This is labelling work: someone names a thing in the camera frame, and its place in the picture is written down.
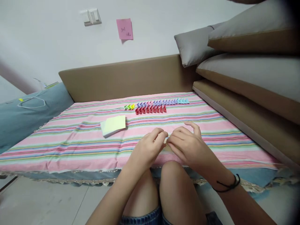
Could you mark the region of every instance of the person's left hand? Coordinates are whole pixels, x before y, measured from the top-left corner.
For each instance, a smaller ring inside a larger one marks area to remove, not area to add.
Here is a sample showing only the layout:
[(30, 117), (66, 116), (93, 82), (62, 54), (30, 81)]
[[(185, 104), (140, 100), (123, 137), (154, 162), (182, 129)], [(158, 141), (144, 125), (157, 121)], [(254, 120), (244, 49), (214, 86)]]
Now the person's left hand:
[(145, 172), (149, 169), (158, 154), (166, 145), (163, 143), (168, 133), (161, 128), (155, 128), (151, 133), (146, 134), (135, 146), (128, 162), (135, 169)]

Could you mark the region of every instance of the leg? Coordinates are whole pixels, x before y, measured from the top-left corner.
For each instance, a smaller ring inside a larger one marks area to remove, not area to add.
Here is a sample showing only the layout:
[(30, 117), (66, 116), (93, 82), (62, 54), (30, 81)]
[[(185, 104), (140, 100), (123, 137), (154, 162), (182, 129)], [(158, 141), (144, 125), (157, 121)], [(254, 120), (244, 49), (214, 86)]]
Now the leg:
[(123, 212), (124, 216), (141, 217), (158, 207), (158, 193), (150, 170), (147, 170), (135, 186)]
[(179, 163), (164, 164), (159, 191), (163, 215), (170, 223), (207, 223), (195, 187)]

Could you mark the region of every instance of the bed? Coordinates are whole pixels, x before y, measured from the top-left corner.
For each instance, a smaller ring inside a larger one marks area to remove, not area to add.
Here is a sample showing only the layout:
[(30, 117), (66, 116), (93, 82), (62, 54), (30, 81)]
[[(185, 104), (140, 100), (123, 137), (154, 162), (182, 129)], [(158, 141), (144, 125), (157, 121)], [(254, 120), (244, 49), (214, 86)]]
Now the bed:
[[(53, 183), (111, 185), (146, 133), (161, 127), (170, 135), (185, 126), (184, 121), (192, 121), (221, 162), (240, 175), (247, 191), (262, 193), (275, 182), (291, 181), (289, 168), (191, 91), (199, 79), (194, 69), (182, 68), (180, 57), (173, 55), (60, 72), (75, 103), (3, 152), (0, 173)], [(167, 105), (164, 113), (136, 115), (124, 109), (177, 98), (190, 103)], [(103, 138), (100, 122), (117, 115), (126, 116), (126, 130)], [(170, 160), (182, 164), (194, 183), (206, 184), (165, 149), (152, 165), (153, 177), (159, 179), (162, 165)]]

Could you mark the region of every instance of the white wall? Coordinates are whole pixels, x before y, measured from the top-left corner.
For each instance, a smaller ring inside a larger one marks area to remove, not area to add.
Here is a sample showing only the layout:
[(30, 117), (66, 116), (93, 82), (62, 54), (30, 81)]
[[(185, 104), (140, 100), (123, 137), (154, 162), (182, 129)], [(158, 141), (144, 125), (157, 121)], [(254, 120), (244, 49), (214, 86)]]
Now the white wall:
[[(70, 68), (178, 53), (174, 35), (226, 21), (248, 5), (227, 0), (1, 0), (0, 60), (47, 84)], [(101, 25), (85, 27), (79, 11), (98, 8)], [(131, 18), (133, 41), (116, 19)]]
[(0, 76), (0, 104), (20, 98), (25, 94)]

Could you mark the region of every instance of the bed frame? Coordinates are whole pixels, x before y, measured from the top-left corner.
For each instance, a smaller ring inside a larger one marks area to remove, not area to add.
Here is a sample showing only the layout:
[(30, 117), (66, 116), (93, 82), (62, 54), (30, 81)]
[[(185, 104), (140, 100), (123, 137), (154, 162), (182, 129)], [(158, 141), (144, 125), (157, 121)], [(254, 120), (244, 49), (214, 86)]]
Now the bed frame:
[(117, 62), (60, 71), (74, 102), (104, 101), (130, 96), (190, 92), (201, 79), (196, 65), (184, 68), (180, 55)]

